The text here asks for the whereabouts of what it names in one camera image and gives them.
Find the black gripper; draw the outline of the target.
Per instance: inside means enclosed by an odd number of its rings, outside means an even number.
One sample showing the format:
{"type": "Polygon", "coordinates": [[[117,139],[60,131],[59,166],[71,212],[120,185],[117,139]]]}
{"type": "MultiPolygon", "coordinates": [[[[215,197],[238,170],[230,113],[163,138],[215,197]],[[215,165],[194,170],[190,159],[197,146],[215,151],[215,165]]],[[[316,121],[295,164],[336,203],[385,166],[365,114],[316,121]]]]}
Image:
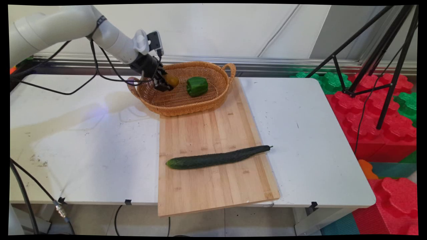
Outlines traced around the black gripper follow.
{"type": "Polygon", "coordinates": [[[168,73],[164,70],[163,64],[154,56],[149,54],[138,54],[137,58],[129,65],[132,70],[140,73],[144,78],[153,80],[154,88],[157,91],[172,91],[174,87],[169,85],[165,79],[168,73]]]}

